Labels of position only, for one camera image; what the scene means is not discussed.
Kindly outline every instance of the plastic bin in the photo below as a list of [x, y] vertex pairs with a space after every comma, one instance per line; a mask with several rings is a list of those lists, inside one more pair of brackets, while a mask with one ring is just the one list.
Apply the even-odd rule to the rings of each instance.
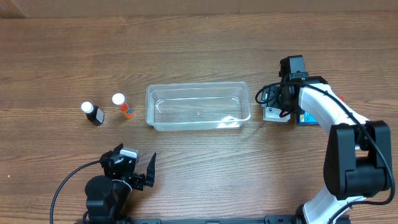
[[146, 121], [158, 131], [239, 128], [250, 119], [245, 82], [150, 85]]

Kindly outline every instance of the table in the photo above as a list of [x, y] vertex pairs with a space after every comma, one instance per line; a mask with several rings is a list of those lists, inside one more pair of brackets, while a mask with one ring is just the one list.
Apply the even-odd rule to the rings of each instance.
[[[318, 126], [265, 122], [254, 99], [241, 129], [157, 132], [145, 122], [151, 84], [245, 81], [253, 98], [279, 81], [289, 55], [302, 54], [310, 75], [390, 126], [398, 173], [396, 12], [1, 19], [0, 34], [0, 223], [48, 223], [61, 181], [121, 142], [141, 151], [140, 173], [157, 153], [154, 187], [129, 198], [134, 218], [294, 213], [324, 186], [328, 137]], [[134, 119], [112, 104], [117, 92]], [[103, 125], [86, 119], [83, 101], [104, 111]], [[81, 219], [85, 184], [102, 173], [92, 166], [67, 182], [55, 223]], [[395, 200], [349, 214], [395, 223], [397, 209]]]

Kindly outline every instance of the white bottle cap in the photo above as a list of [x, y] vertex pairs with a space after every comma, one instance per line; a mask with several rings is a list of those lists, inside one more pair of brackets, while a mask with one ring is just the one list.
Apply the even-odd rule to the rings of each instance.
[[124, 103], [124, 95], [121, 93], [117, 93], [112, 96], [112, 102], [118, 106]]
[[84, 113], [91, 113], [94, 110], [94, 106], [90, 102], [84, 102], [81, 104], [81, 110], [84, 111]]

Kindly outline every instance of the blue package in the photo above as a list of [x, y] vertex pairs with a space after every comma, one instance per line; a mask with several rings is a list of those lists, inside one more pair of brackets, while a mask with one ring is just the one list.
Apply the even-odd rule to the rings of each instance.
[[310, 115], [308, 112], [304, 111], [304, 114], [298, 114], [296, 117], [297, 125], [317, 125], [318, 121]]

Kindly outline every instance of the brown table surface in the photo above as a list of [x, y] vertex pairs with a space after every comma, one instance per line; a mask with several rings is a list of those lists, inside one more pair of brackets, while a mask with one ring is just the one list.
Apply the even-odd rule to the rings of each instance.
[[[236, 218], [292, 214], [324, 186], [328, 136], [318, 126], [262, 120], [254, 95], [279, 81], [279, 60], [302, 54], [350, 107], [391, 128], [398, 173], [398, 13], [0, 20], [0, 223], [48, 223], [61, 181], [119, 143], [157, 152], [156, 183], [135, 191], [134, 218]], [[241, 129], [158, 132], [145, 121], [151, 84], [245, 81], [252, 117]], [[114, 93], [135, 117], [123, 118]], [[103, 109], [93, 126], [83, 101]], [[86, 211], [85, 184], [99, 165], [72, 177], [55, 223]], [[388, 192], [374, 200], [384, 200]], [[396, 223], [397, 201], [360, 205], [353, 223]]]

